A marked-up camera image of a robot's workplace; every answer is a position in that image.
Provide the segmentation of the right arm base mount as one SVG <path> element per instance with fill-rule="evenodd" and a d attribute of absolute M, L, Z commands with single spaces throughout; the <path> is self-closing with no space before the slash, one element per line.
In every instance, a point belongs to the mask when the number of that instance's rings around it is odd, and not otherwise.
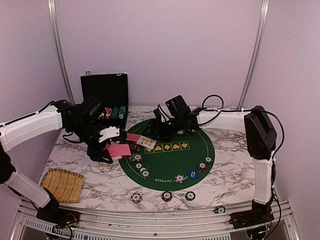
<path fill-rule="evenodd" d="M 260 204 L 253 200 L 250 210 L 232 213 L 229 223 L 234 229 L 240 229 L 268 223 L 274 219 L 270 203 Z"/>

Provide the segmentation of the left aluminium frame post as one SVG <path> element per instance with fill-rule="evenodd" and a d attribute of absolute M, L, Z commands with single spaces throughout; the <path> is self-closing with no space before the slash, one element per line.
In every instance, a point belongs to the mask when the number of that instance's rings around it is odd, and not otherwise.
<path fill-rule="evenodd" d="M 65 88 L 68 100 L 74 104 L 75 98 L 73 95 L 71 83 L 70 83 L 67 68 L 66 68 L 63 47 L 62 47 L 62 42 L 60 37 L 58 16 L 57 16 L 57 10 L 56 10 L 56 1 L 48 0 L 47 3 L 48 3 L 49 19 L 51 24 L 51 31 L 52 31 L 53 41 L 54 41 L 56 55 L 58 59 L 59 69 L 60 69 L 62 80 L 63 80 L 63 85 Z"/>

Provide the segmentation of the blue small blind button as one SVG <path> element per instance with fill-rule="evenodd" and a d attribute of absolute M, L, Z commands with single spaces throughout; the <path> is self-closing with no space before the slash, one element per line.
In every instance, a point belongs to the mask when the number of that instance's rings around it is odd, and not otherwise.
<path fill-rule="evenodd" d="M 189 170 L 187 176 L 191 180 L 196 180 L 199 177 L 199 172 L 197 170 Z"/>

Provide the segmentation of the red black chip stack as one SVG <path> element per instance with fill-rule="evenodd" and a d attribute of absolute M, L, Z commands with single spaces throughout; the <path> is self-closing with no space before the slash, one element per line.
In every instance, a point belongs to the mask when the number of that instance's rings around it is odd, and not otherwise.
<path fill-rule="evenodd" d="M 163 192 L 162 195 L 161 195 L 161 199 L 164 202 L 170 202 L 172 200 L 172 193 L 169 192 L 169 191 Z"/>

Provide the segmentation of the woven bamboo tray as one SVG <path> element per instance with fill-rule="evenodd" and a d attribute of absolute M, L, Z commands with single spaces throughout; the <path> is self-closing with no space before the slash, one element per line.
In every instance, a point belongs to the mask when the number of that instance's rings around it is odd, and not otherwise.
<path fill-rule="evenodd" d="M 78 203 L 85 177 L 61 168 L 50 169 L 40 185 L 49 190 L 59 203 Z"/>

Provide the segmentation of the black white chip stack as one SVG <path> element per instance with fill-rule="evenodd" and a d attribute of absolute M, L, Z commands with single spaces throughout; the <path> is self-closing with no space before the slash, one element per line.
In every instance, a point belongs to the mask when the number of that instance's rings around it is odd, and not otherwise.
<path fill-rule="evenodd" d="M 142 196 L 141 196 L 139 193 L 134 193 L 134 194 L 131 196 L 131 200 L 132 200 L 134 203 L 138 204 L 138 203 L 141 202 Z"/>

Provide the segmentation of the right aluminium frame post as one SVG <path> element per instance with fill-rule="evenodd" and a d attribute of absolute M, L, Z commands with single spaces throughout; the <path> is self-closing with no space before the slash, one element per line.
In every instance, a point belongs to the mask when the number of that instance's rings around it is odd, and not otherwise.
<path fill-rule="evenodd" d="M 250 59 L 246 78 L 244 81 L 244 85 L 242 88 L 242 92 L 237 104 L 237 109 L 242 109 L 245 106 L 246 100 L 250 92 L 251 85 L 253 83 L 256 65 L 259 59 L 259 55 L 260 55 L 264 37 L 265 37 L 269 8 L 270 8 L 270 0 L 262 0 L 259 20 L 257 25 L 257 31 L 256 31 L 256 37 L 255 37 L 255 42 L 253 46 L 253 52 Z"/>

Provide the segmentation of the aluminium front rail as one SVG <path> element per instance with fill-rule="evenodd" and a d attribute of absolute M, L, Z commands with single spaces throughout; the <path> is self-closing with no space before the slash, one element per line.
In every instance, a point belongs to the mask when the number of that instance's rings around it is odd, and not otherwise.
<path fill-rule="evenodd" d="M 275 231 L 266 240 L 302 240 L 288 200 L 280 202 L 280 210 L 272 205 Z M 251 202 L 226 205 L 225 213 L 215 213 L 214 207 L 173 211 L 110 211 L 64 207 L 80 213 L 78 225 L 72 230 L 73 240 L 250 240 L 247 231 L 269 227 L 271 223 L 234 229 L 229 223 L 230 214 L 246 211 Z M 68 229 L 54 229 L 55 224 L 36 218 L 36 210 L 27 200 L 22 200 L 16 213 L 8 239 L 45 239 L 46 234 L 68 239 Z"/>

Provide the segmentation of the red patterned card deck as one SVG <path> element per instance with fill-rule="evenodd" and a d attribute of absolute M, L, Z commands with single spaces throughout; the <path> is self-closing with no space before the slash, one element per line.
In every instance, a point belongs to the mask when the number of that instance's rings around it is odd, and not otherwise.
<path fill-rule="evenodd" d="M 125 156 L 131 156 L 131 150 L 128 144 L 108 144 L 106 146 L 111 159 L 119 160 Z"/>

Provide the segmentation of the triangular black red button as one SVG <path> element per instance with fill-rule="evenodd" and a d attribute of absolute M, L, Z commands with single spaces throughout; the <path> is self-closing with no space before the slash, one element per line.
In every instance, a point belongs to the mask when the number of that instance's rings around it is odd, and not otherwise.
<path fill-rule="evenodd" d="M 138 145 L 136 142 L 132 143 L 132 144 L 129 146 L 129 148 L 130 148 L 131 151 L 137 151 L 137 152 L 140 151 L 140 147 L 139 147 L 139 145 Z"/>

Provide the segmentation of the blue green chip stack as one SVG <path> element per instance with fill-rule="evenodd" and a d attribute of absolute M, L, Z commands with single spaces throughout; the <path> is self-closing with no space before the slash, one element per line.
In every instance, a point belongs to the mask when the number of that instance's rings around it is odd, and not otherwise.
<path fill-rule="evenodd" d="M 196 194 L 195 194 L 193 191 L 188 191 L 188 192 L 185 194 L 185 199 L 186 199 L 187 201 L 193 201 L 195 198 L 196 198 Z"/>

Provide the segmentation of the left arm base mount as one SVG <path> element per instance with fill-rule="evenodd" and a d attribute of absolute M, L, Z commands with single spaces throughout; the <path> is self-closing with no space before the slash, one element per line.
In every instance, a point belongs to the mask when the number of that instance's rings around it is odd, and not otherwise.
<path fill-rule="evenodd" d="M 38 208 L 36 217 L 57 224 L 57 228 L 76 227 L 81 214 L 75 210 L 60 208 L 58 200 L 50 192 L 48 194 L 50 201 L 46 206 Z"/>

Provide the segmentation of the striped blue yellow card box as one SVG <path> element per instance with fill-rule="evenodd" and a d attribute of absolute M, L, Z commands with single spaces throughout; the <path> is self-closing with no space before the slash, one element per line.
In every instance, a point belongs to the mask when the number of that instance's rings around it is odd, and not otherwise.
<path fill-rule="evenodd" d="M 98 167 L 101 168 L 101 169 L 109 168 L 111 166 L 112 166 L 111 163 L 105 163 L 105 162 L 101 162 L 101 161 L 98 162 Z"/>

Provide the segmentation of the aluminium frame post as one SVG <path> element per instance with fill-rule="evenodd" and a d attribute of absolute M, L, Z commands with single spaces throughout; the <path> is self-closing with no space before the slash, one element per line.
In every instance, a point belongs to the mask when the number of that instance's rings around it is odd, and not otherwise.
<path fill-rule="evenodd" d="M 73 95 L 71 83 L 70 83 L 67 68 L 66 68 L 63 47 L 62 47 L 62 42 L 60 37 L 58 16 L 57 16 L 57 10 L 56 10 L 56 1 L 48 0 L 47 3 L 48 3 L 49 19 L 51 24 L 51 31 L 52 31 L 53 41 L 54 41 L 56 55 L 58 59 L 59 69 L 60 69 L 62 80 L 63 80 L 63 85 L 65 88 L 68 100 L 74 104 L 75 98 Z"/>
<path fill-rule="evenodd" d="M 251 85 L 253 83 L 256 65 L 259 59 L 259 55 L 260 55 L 264 37 L 265 37 L 269 8 L 270 8 L 270 0 L 262 0 L 259 20 L 257 25 L 257 31 L 256 31 L 256 37 L 255 37 L 255 42 L 253 46 L 253 52 L 250 59 L 246 78 L 244 81 L 244 85 L 242 88 L 242 92 L 237 104 L 237 109 L 242 109 L 245 106 L 246 100 L 250 92 Z"/>

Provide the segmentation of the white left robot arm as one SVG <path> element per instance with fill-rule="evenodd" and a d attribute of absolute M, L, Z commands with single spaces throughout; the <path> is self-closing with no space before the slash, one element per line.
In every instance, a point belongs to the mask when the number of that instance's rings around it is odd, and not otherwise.
<path fill-rule="evenodd" d="M 94 97 L 80 104 L 65 99 L 51 101 L 42 109 L 0 125 L 0 182 L 19 195 L 29 199 L 53 223 L 63 219 L 63 211 L 53 195 L 44 187 L 21 173 L 11 163 L 8 152 L 14 147 L 42 134 L 66 130 L 76 134 L 80 143 L 87 145 L 87 155 L 94 162 L 112 163 L 107 144 L 124 135 L 116 126 L 98 123 L 101 114 L 106 114 L 103 105 Z"/>

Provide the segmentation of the round green poker mat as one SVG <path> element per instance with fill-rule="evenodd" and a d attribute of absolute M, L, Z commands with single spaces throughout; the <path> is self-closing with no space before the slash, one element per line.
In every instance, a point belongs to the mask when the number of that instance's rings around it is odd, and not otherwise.
<path fill-rule="evenodd" d="M 132 154 L 141 154 L 142 160 L 132 162 L 130 156 L 125 156 L 119 161 L 122 170 L 138 185 L 157 191 L 179 191 L 192 187 L 210 173 L 215 163 L 213 143 L 201 129 L 193 134 L 176 135 L 171 141 L 159 140 L 152 150 L 140 147 L 140 151 L 133 151 Z M 206 157 L 211 157 L 212 162 L 205 162 Z M 135 168 L 136 163 L 142 163 L 150 171 L 148 178 L 141 176 L 140 170 Z M 206 163 L 206 169 L 199 171 L 199 163 Z M 188 178 L 190 170 L 199 172 L 197 179 Z M 176 175 L 183 175 L 185 181 L 176 183 Z"/>

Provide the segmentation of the black poker chip case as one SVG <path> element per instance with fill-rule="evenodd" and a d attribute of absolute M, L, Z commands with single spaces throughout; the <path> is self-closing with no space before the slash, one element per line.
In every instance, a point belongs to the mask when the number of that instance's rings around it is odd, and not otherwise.
<path fill-rule="evenodd" d="M 82 96 L 99 100 L 105 112 L 96 121 L 102 127 L 125 129 L 129 108 L 127 73 L 93 74 L 80 77 Z"/>

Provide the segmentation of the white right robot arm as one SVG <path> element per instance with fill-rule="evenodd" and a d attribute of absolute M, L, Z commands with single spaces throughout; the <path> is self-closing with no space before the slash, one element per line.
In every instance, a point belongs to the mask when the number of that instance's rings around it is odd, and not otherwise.
<path fill-rule="evenodd" d="M 191 109 L 181 95 L 168 101 L 166 114 L 161 106 L 153 110 L 152 118 L 143 134 L 154 140 L 171 140 L 178 132 L 192 133 L 200 128 L 215 126 L 244 127 L 249 155 L 254 163 L 255 191 L 247 219 L 258 224 L 267 216 L 265 206 L 273 201 L 273 187 L 276 177 L 275 154 L 277 132 L 269 116 L 270 112 L 257 105 L 251 109 L 207 108 L 204 105 Z"/>

